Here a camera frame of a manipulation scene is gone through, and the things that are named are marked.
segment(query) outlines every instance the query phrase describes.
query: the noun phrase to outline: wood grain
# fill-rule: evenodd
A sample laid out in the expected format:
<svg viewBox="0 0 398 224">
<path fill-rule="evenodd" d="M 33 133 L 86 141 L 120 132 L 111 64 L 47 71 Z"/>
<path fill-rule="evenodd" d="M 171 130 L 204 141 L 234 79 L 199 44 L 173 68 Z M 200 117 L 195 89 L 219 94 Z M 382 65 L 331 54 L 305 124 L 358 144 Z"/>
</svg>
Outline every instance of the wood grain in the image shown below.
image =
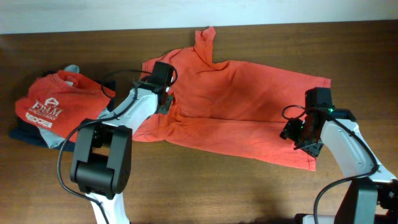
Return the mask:
<svg viewBox="0 0 398 224">
<path fill-rule="evenodd" d="M 333 101 L 349 108 L 379 160 L 398 174 L 397 21 L 217 27 L 214 59 L 245 60 L 332 79 Z M 0 220 L 2 223 L 95 223 L 91 205 L 58 183 L 58 152 L 9 139 L 14 102 L 47 70 L 77 64 L 91 78 L 139 68 L 191 46 L 191 29 L 118 30 L 0 36 Z M 116 77 L 129 83 L 136 75 Z M 128 91 L 118 86 L 118 93 Z M 65 154 L 68 178 L 72 155 Z M 311 213 L 315 196 L 342 177 L 330 151 L 316 172 L 223 156 L 168 142 L 133 142 L 124 191 L 134 223 L 267 223 Z M 69 186 L 76 186 L 68 181 Z M 319 211 L 334 214 L 347 185 L 331 189 Z"/>
</svg>

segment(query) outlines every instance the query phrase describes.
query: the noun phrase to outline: table surface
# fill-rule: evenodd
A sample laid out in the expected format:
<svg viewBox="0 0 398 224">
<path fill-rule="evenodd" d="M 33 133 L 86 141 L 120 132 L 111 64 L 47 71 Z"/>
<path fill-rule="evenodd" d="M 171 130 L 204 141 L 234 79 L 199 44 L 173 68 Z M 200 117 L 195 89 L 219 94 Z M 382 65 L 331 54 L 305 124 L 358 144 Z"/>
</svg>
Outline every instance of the table surface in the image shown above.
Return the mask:
<svg viewBox="0 0 398 224">
<path fill-rule="evenodd" d="M 398 174 L 398 22 L 337 22 L 216 27 L 214 60 L 244 60 L 332 79 L 333 102 L 349 108 L 378 159 Z M 7 135 L 14 102 L 44 71 L 76 64 L 90 78 L 140 68 L 142 62 L 194 44 L 189 29 L 0 35 L 0 219 L 2 223 L 95 223 L 91 205 L 57 180 L 58 151 Z M 120 75 L 118 83 L 131 76 Z M 118 91 L 128 91 L 119 86 Z M 223 156 L 168 142 L 133 142 L 124 191 L 134 223 L 270 223 L 312 213 L 317 193 L 342 178 L 324 149 L 317 171 Z M 72 154 L 62 173 L 68 177 Z M 77 189 L 67 180 L 67 184 Z M 327 192 L 319 213 L 334 214 L 347 185 Z"/>
</svg>

